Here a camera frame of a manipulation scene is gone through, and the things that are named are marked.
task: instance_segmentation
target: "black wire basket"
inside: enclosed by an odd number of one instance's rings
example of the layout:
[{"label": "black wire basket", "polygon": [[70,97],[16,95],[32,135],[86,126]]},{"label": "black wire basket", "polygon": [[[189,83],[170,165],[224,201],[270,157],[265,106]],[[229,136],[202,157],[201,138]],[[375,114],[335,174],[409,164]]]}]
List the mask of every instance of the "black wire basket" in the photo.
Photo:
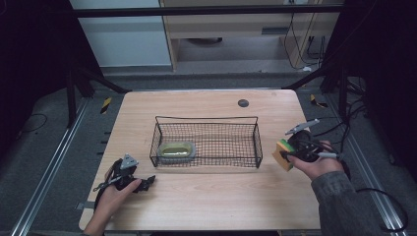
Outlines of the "black wire basket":
[{"label": "black wire basket", "polygon": [[258,117],[156,116],[150,160],[154,167],[257,167],[263,159]]}]

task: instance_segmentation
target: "sponge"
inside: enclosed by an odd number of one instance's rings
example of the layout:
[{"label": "sponge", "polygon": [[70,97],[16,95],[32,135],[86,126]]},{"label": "sponge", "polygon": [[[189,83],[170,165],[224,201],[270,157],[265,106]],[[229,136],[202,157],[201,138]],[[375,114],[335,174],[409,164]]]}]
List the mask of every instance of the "sponge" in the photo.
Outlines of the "sponge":
[{"label": "sponge", "polygon": [[290,151],[294,151],[294,148],[286,140],[282,139],[276,142],[276,150],[272,154],[276,162],[286,171],[289,171],[293,166],[281,153]]}]

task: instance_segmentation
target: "small round object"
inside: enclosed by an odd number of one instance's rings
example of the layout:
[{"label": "small round object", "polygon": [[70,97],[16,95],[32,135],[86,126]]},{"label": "small round object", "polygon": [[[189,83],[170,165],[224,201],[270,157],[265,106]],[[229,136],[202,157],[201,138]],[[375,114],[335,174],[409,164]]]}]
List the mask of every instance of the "small round object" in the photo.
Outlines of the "small round object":
[{"label": "small round object", "polygon": [[248,101],[247,99],[240,99],[240,100],[237,102],[237,104],[238,104],[240,107],[247,107],[247,106],[249,106],[249,101]]}]

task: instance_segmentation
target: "wall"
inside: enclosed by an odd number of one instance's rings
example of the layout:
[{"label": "wall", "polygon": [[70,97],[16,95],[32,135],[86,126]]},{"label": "wall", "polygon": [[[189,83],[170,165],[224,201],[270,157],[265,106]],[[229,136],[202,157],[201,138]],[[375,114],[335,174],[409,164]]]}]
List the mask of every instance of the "wall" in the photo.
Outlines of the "wall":
[{"label": "wall", "polygon": [[[74,9],[159,7],[157,0],[71,0],[71,4]],[[161,17],[88,18],[80,23],[101,69],[171,66]]]}]

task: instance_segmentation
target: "gray sleeve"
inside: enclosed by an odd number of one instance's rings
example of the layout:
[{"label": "gray sleeve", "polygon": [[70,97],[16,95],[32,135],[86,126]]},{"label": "gray sleeve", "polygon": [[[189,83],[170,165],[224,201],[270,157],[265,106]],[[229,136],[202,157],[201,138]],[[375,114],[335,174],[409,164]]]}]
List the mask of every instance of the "gray sleeve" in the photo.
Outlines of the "gray sleeve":
[{"label": "gray sleeve", "polygon": [[361,200],[341,171],[326,173],[312,182],[319,202],[323,235],[383,235],[369,206]]}]

